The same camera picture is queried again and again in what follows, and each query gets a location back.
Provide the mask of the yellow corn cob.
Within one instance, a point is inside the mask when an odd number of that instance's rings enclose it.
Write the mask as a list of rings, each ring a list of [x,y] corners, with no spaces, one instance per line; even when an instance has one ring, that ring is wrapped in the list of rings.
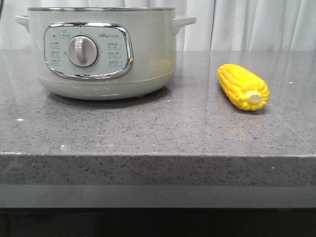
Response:
[[[264,108],[270,89],[259,76],[236,64],[224,64],[217,71],[219,84],[228,99],[243,111]]]

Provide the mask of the pale green electric cooking pot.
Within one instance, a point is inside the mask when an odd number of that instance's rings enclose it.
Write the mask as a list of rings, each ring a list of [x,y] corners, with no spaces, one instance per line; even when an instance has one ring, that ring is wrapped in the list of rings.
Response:
[[[168,84],[176,71],[176,36],[197,19],[163,7],[30,7],[15,20],[31,35],[36,75],[47,90],[114,100]]]

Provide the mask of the white pleated curtain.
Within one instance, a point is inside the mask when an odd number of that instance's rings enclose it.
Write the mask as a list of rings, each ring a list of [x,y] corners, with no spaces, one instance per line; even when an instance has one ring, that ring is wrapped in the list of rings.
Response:
[[[31,37],[15,21],[29,7],[172,7],[196,16],[182,28],[185,51],[314,51],[313,0],[6,0],[0,16],[1,49],[29,49]]]

